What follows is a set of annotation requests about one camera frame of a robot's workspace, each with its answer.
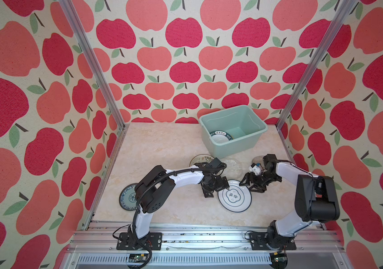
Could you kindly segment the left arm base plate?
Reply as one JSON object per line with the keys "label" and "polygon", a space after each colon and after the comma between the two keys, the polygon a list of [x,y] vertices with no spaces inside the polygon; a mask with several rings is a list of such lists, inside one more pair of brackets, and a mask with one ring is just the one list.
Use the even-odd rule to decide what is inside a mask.
{"label": "left arm base plate", "polygon": [[146,249],[160,251],[162,236],[162,233],[148,233],[143,238],[136,240],[131,232],[120,233],[116,249],[118,251],[137,251]]}

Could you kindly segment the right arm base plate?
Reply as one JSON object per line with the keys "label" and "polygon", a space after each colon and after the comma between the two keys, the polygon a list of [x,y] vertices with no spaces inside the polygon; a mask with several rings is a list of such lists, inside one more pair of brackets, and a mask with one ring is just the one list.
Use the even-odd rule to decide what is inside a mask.
{"label": "right arm base plate", "polygon": [[280,236],[276,233],[249,232],[245,238],[250,241],[253,251],[297,250],[293,237]]}

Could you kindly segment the grey glass plate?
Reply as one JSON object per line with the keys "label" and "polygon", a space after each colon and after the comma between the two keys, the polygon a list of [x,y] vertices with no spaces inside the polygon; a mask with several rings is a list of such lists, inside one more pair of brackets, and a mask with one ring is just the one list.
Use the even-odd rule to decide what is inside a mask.
{"label": "grey glass plate", "polygon": [[264,156],[257,156],[253,158],[252,163],[260,164],[260,166],[264,167]]}

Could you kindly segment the white black ring plate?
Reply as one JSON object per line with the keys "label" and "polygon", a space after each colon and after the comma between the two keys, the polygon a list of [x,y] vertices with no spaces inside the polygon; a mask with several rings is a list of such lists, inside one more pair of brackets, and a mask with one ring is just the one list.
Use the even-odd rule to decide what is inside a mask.
{"label": "white black ring plate", "polygon": [[229,188],[218,192],[220,204],[233,213],[242,213],[252,204],[251,191],[238,180],[228,180]]}

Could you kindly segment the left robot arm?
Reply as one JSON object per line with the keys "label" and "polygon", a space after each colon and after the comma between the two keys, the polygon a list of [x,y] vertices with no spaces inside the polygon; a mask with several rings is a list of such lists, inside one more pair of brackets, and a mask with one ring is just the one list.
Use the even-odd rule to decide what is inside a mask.
{"label": "left robot arm", "polygon": [[136,210],[131,225],[133,236],[142,239],[149,234],[153,213],[163,206],[176,188],[199,185],[205,198],[213,198],[215,192],[229,189],[228,180],[222,176],[226,168],[227,164],[217,158],[179,170],[155,166],[135,186]]}

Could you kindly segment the green rim plate front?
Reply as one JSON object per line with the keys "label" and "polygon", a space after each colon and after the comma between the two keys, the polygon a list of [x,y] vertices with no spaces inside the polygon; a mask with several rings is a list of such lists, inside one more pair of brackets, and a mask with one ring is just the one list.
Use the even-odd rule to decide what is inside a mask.
{"label": "green rim plate front", "polygon": [[232,141],[234,138],[232,135],[225,131],[213,131],[210,133],[211,139],[214,141],[214,143],[227,143],[229,141]]}

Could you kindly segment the beige bamboo pattern plate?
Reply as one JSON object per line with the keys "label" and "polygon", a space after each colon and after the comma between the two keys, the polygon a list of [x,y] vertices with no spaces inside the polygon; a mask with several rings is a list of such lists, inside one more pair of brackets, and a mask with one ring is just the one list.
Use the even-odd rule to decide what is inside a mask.
{"label": "beige bamboo pattern plate", "polygon": [[195,156],[189,163],[189,166],[193,166],[196,163],[210,163],[214,157],[208,155],[208,154],[199,154]]}

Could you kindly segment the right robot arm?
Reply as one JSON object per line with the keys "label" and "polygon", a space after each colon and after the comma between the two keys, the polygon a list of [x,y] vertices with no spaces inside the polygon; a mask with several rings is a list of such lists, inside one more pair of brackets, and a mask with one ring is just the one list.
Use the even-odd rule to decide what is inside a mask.
{"label": "right robot arm", "polygon": [[319,224],[338,220],[339,203],[331,177],[306,171],[288,160],[267,154],[260,163],[252,163],[241,186],[251,192],[265,193],[269,184],[288,180],[296,187],[294,210],[274,220],[266,232],[247,232],[253,250],[296,250],[298,232]]}

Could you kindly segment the clear glass plate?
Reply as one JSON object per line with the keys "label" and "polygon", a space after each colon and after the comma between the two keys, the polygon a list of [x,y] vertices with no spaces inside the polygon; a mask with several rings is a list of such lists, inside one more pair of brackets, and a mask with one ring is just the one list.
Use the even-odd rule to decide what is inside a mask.
{"label": "clear glass plate", "polygon": [[223,177],[235,180],[243,178],[245,173],[243,172],[243,166],[240,161],[235,158],[223,158],[221,161],[227,165],[226,169],[222,173]]}

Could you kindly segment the blue patterned plate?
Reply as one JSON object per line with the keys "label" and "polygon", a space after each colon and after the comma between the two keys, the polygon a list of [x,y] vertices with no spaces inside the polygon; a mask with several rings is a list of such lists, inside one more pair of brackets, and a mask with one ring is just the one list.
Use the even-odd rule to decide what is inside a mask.
{"label": "blue patterned plate", "polygon": [[136,210],[136,198],[135,198],[135,187],[136,183],[127,185],[120,193],[119,196],[119,205],[125,211],[135,211]]}

